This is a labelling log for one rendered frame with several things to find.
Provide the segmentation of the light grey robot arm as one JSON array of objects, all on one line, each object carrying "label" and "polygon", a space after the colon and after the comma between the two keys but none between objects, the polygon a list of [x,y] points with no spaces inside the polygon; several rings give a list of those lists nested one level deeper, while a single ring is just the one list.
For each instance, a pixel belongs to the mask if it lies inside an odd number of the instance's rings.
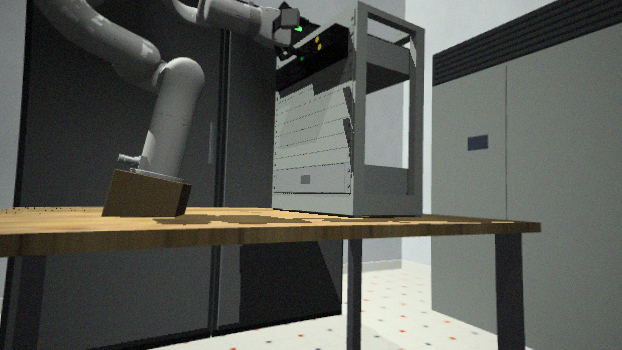
[{"label": "light grey robot arm", "polygon": [[[127,82],[158,95],[142,156],[120,154],[118,162],[136,167],[130,169],[133,173],[184,183],[179,174],[205,84],[199,64],[189,58],[177,58],[168,64],[162,61],[151,42],[93,10],[107,0],[33,1],[65,38],[114,63],[116,73]],[[250,37],[259,29],[260,10],[252,1],[199,0],[198,8],[178,0],[160,1],[175,16],[195,26],[222,28]]]}]

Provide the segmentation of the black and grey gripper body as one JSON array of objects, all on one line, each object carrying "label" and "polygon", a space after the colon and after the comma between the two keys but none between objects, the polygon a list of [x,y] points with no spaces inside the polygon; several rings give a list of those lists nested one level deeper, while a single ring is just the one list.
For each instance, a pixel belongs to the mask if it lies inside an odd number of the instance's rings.
[{"label": "black and grey gripper body", "polygon": [[[253,40],[265,47],[275,50],[273,46],[289,47],[291,43],[291,30],[282,30],[272,33],[273,21],[280,15],[280,10],[269,7],[258,7],[260,10],[260,25]],[[268,33],[268,36],[265,36]]]}]

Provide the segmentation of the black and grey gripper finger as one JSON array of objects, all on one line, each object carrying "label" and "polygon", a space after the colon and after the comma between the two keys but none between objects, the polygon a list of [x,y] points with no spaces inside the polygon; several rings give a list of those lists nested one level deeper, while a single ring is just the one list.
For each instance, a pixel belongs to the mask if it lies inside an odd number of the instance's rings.
[{"label": "black and grey gripper finger", "polygon": [[[279,8],[278,8],[278,9],[280,10],[280,9],[290,9],[290,8],[292,8],[292,7],[290,7],[290,6],[289,6],[289,5],[288,5],[288,4],[284,1],[284,2],[283,2],[280,6],[279,6]],[[301,17],[301,16],[300,16],[300,23],[299,23],[299,25],[300,25],[300,26],[305,27],[308,23],[309,23],[309,20],[307,20],[307,19],[305,19],[304,17]]]},{"label": "black and grey gripper finger", "polygon": [[293,45],[290,43],[289,47],[283,47],[283,49],[288,53],[286,55],[283,54],[281,48],[279,46],[274,46],[275,51],[280,59],[280,61],[284,61],[286,59],[289,59],[291,56],[295,55],[295,56],[299,56],[299,57],[304,57],[304,55],[308,54],[308,50],[304,50],[301,48],[294,48]]}]

